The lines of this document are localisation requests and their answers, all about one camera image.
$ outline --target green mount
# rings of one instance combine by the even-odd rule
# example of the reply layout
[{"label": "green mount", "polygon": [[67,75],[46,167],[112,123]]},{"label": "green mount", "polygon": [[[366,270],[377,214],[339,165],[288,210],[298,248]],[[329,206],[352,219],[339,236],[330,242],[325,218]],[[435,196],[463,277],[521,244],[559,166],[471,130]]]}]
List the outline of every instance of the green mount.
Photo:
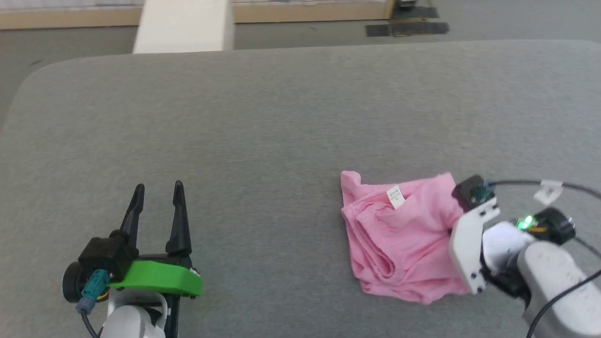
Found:
[{"label": "green mount", "polygon": [[122,281],[109,286],[198,297],[203,292],[203,279],[182,266],[136,260]]}]

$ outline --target wooden baseboard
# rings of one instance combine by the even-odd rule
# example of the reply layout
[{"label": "wooden baseboard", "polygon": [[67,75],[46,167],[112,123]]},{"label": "wooden baseboard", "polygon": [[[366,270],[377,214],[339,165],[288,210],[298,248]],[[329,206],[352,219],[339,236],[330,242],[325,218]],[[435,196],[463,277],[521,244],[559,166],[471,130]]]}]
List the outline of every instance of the wooden baseboard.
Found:
[{"label": "wooden baseboard", "polygon": [[137,26],[141,15],[141,8],[4,13],[0,29]]},{"label": "wooden baseboard", "polygon": [[[236,23],[389,19],[392,0],[363,4],[234,6]],[[141,8],[0,13],[0,30],[137,26]]]},{"label": "wooden baseboard", "polygon": [[234,6],[236,23],[385,19],[386,2],[323,5]]}]

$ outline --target black cable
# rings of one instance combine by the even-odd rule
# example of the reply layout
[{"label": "black cable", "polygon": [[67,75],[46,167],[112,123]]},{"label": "black cable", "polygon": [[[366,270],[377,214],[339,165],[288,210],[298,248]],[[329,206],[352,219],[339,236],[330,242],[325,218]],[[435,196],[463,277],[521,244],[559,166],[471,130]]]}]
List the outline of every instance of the black cable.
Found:
[{"label": "black cable", "polygon": [[[541,181],[541,180],[499,180],[499,181],[493,181],[493,182],[486,182],[486,184],[488,186],[495,186],[495,185],[541,185],[542,183],[543,183],[543,181]],[[564,186],[564,187],[570,188],[570,189],[574,189],[574,190],[578,190],[578,191],[582,191],[582,192],[586,192],[587,194],[589,194],[589,195],[591,195],[591,196],[593,196],[593,197],[601,200],[601,192],[599,192],[598,190],[595,190],[593,188],[589,188],[587,186],[580,185],[580,184],[566,183],[566,182],[561,182],[561,186]],[[576,240],[576,242],[580,243],[586,249],[588,249],[593,254],[595,254],[595,256],[601,258],[601,252],[599,252],[599,250],[597,250],[596,248],[594,248],[592,245],[586,243],[585,241],[583,241],[579,237],[574,237],[574,239]],[[597,278],[599,276],[601,276],[601,270],[595,272],[594,274],[590,275],[585,280],[583,280],[580,283],[578,283],[578,284],[576,284],[576,285],[574,285],[574,286],[566,289],[564,292],[561,292],[559,295],[555,296],[553,299],[551,299],[550,301],[548,301],[547,304],[545,304],[545,306],[543,306],[542,309],[540,309],[540,311],[536,314],[536,316],[532,320],[532,323],[530,324],[530,328],[528,329],[528,333],[526,333],[526,338],[532,338],[532,335],[534,335],[534,329],[536,328],[536,325],[538,324],[538,322],[540,321],[540,319],[543,317],[543,315],[555,303],[557,303],[557,301],[559,301],[560,299],[562,299],[563,297],[565,297],[566,295],[568,295],[572,291],[576,290],[577,288],[583,286],[584,284],[586,284],[586,283],[594,280],[595,278]]]},{"label": "black cable", "polygon": [[578,242],[581,246],[588,249],[593,255],[597,256],[598,258],[601,258],[601,251],[597,250],[597,248],[590,245],[589,243],[586,243],[582,238],[576,236],[574,237],[574,241]]},{"label": "black cable", "polygon": [[[542,180],[500,180],[500,181],[487,182],[487,184],[489,186],[495,186],[495,185],[541,185],[542,182],[543,182]],[[599,192],[599,190],[589,188],[585,185],[561,182],[561,186],[570,188],[570,189],[574,189],[574,190],[578,190],[578,191],[582,191],[582,192],[586,192],[587,194],[601,200],[601,192]]]},{"label": "black cable", "polygon": [[84,321],[85,328],[88,329],[90,336],[92,336],[92,338],[100,338],[96,331],[94,331],[94,328],[92,327],[92,324],[90,324],[90,320],[88,319],[88,315],[86,315],[85,312],[81,313],[81,319]]}]

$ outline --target folded pink fabric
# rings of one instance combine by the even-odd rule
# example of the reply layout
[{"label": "folded pink fabric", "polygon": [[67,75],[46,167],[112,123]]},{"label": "folded pink fabric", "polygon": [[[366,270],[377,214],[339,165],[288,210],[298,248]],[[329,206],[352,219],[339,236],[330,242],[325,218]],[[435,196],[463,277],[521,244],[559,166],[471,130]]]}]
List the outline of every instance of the folded pink fabric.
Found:
[{"label": "folded pink fabric", "polygon": [[364,185],[354,171],[340,178],[351,265],[365,293],[423,304],[467,293],[448,254],[449,229],[463,215],[450,173],[399,183],[406,200],[396,210],[386,192],[397,184]]}]

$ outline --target white label tag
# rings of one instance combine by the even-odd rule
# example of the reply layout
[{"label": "white label tag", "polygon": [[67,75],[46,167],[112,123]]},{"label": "white label tag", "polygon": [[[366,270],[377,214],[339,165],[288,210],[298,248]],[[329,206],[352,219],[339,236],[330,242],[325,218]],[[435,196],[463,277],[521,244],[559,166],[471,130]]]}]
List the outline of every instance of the white label tag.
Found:
[{"label": "white label tag", "polygon": [[392,203],[394,209],[397,209],[405,202],[405,198],[403,197],[403,194],[401,194],[401,189],[398,185],[393,186],[386,193],[388,194],[388,199],[390,200],[390,203]]},{"label": "white label tag", "polygon": [[534,199],[549,206],[561,195],[563,191],[562,183],[556,181],[542,181],[540,183],[543,188],[534,194]]}]

